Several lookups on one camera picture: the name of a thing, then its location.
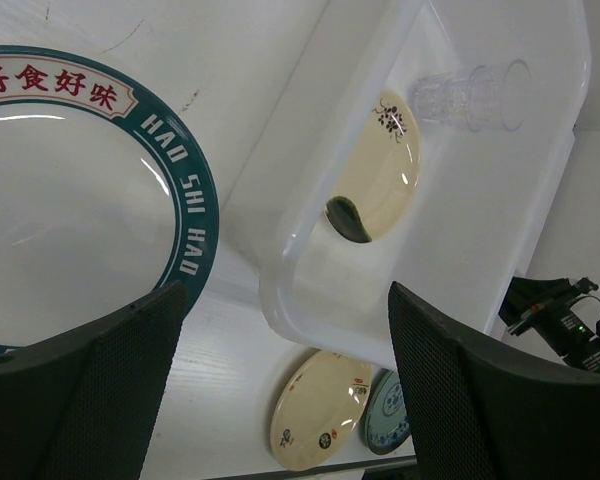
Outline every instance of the decorated plate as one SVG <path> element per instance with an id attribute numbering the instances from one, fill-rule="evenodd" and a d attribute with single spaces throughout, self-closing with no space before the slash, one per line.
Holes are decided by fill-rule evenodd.
<path id="1" fill-rule="evenodd" d="M 218 202 L 193 135 L 87 58 L 0 46 L 0 353 L 209 276 Z"/>
<path id="2" fill-rule="evenodd" d="M 420 133 L 405 101 L 384 89 L 358 137 L 325 213 L 340 235 L 368 243 L 390 232 L 413 201 Z"/>
<path id="3" fill-rule="evenodd" d="M 283 467 L 302 471 L 336 453 L 358 424 L 371 365 L 318 352 L 287 383 L 271 422 L 271 450 Z"/>
<path id="4" fill-rule="evenodd" d="M 369 403 L 364 426 L 367 446 L 376 455 L 393 452 L 411 435 L 396 372 L 387 372 L 380 379 Z"/>

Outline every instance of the plastic container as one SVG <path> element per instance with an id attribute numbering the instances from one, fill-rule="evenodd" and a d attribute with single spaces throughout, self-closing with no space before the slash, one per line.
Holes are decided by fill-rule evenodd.
<path id="1" fill-rule="evenodd" d="M 516 58 L 535 88 L 519 129 L 421 124 L 402 221 L 363 245 L 333 230 L 325 202 L 382 88 L 407 98 L 418 78 Z M 224 238 L 260 271 L 269 325 L 395 369 L 397 280 L 489 331 L 552 201 L 589 66 L 580 0 L 331 0 L 221 215 Z"/>

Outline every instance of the oval plate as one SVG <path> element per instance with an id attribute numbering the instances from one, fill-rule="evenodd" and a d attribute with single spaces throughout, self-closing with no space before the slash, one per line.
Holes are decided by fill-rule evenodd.
<path id="1" fill-rule="evenodd" d="M 386 372 L 378 382 L 364 426 L 367 446 L 376 455 L 393 452 L 411 435 L 400 378 L 396 372 Z"/>
<path id="2" fill-rule="evenodd" d="M 336 453 L 358 424 L 371 365 L 318 352 L 287 383 L 271 421 L 271 450 L 283 467 L 302 471 Z"/>
<path id="3" fill-rule="evenodd" d="M 158 97 L 87 58 L 0 46 L 0 353 L 211 271 L 218 200 Z"/>

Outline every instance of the glass cup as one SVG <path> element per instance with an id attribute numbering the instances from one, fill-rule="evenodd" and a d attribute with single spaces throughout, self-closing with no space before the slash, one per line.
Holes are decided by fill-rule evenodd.
<path id="1" fill-rule="evenodd" d="M 409 102 L 416 119 L 478 132 L 520 128 L 531 98 L 531 72 L 522 60 L 421 78 Z"/>

